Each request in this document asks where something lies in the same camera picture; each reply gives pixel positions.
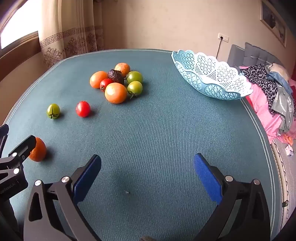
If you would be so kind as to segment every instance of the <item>picture frame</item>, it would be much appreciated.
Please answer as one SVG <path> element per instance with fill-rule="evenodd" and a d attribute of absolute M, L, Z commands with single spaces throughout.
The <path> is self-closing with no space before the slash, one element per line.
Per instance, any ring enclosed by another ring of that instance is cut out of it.
<path fill-rule="evenodd" d="M 260 0 L 260 20 L 273 32 L 284 47 L 287 41 L 287 25 L 267 0 Z"/>

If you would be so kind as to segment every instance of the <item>leopard print fabric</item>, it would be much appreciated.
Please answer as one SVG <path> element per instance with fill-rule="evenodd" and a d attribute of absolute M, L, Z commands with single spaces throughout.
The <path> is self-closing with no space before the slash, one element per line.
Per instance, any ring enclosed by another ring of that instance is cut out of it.
<path fill-rule="evenodd" d="M 275 115 L 277 112 L 274 111 L 271 107 L 276 97 L 276 94 L 278 92 L 278 88 L 275 82 L 273 82 L 272 80 L 266 79 L 267 72 L 265 70 L 265 65 L 264 64 L 253 65 L 253 66 L 250 66 L 249 68 L 242 69 L 242 72 L 252 84 L 257 84 L 258 86 L 260 86 L 260 88 L 262 89 L 262 91 L 267 97 L 269 112 L 272 115 Z"/>

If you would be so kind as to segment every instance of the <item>blue gripper pad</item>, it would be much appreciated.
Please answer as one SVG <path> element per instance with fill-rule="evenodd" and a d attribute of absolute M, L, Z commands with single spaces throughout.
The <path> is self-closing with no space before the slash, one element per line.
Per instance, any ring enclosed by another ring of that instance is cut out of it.
<path fill-rule="evenodd" d="M 218 180 L 211 172 L 209 163 L 205 160 L 202 154 L 198 153 L 193 157 L 193 167 L 202 181 L 207 193 L 212 201 L 220 203 L 222 200 L 222 187 Z"/>
<path fill-rule="evenodd" d="M 82 202 L 85 199 L 89 189 L 101 170 L 101 166 L 101 158 L 96 156 L 80 175 L 80 178 L 76 181 L 76 184 L 73 187 L 74 204 Z"/>

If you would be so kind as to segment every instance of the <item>tomato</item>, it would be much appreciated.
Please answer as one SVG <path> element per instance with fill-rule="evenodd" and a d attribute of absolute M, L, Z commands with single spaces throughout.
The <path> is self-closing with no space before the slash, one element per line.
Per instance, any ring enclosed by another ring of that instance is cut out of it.
<path fill-rule="evenodd" d="M 91 76 L 89 83 L 92 88 L 98 89 L 101 81 L 106 78 L 108 78 L 108 74 L 105 71 L 98 71 Z"/>
<path fill-rule="evenodd" d="M 120 83 L 111 83 L 105 89 L 106 99 L 113 104 L 120 104 L 126 100 L 128 92 L 126 87 Z"/>
<path fill-rule="evenodd" d="M 126 75 L 126 80 L 129 84 L 133 81 L 143 83 L 143 75 L 138 71 L 131 71 Z"/>
<path fill-rule="evenodd" d="M 114 81 L 112 79 L 104 79 L 101 81 L 100 83 L 100 89 L 101 91 L 105 92 L 105 89 L 107 87 L 108 84 L 113 83 Z"/>
<path fill-rule="evenodd" d="M 114 70 L 120 71 L 122 76 L 125 77 L 131 71 L 131 68 L 127 63 L 119 63 L 116 64 Z"/>
<path fill-rule="evenodd" d="M 86 101 L 80 101 L 76 106 L 76 113 L 80 117 L 87 117 L 91 112 L 91 107 Z"/>
<path fill-rule="evenodd" d="M 128 85 L 128 92 L 133 96 L 140 95 L 142 91 L 143 85 L 139 81 L 133 81 Z"/>
<path fill-rule="evenodd" d="M 48 108 L 47 108 L 47 116 L 51 119 L 56 119 L 59 117 L 60 114 L 60 109 L 59 106 L 57 104 L 51 104 Z"/>

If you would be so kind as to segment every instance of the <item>cherry tomato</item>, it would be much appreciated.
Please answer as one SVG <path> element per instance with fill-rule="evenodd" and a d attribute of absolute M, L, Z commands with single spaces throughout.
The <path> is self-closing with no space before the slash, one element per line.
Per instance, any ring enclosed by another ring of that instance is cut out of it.
<path fill-rule="evenodd" d="M 76 106 L 76 113 L 80 117 L 87 117 L 91 112 L 91 107 L 86 101 L 80 101 Z"/>
<path fill-rule="evenodd" d="M 47 116 L 51 119 L 56 119 L 59 117 L 60 114 L 60 109 L 59 106 L 57 104 L 51 104 L 48 108 L 47 108 Z"/>
<path fill-rule="evenodd" d="M 133 81 L 128 85 L 128 93 L 134 96 L 140 95 L 143 91 L 143 85 L 139 81 Z"/>
<path fill-rule="evenodd" d="M 129 84 L 133 81 L 143 83 L 143 75 L 138 71 L 131 71 L 126 75 L 126 80 Z"/>
<path fill-rule="evenodd" d="M 107 87 L 108 84 L 113 83 L 114 81 L 112 79 L 104 79 L 101 81 L 100 83 L 100 89 L 101 91 L 105 92 L 105 89 Z"/>

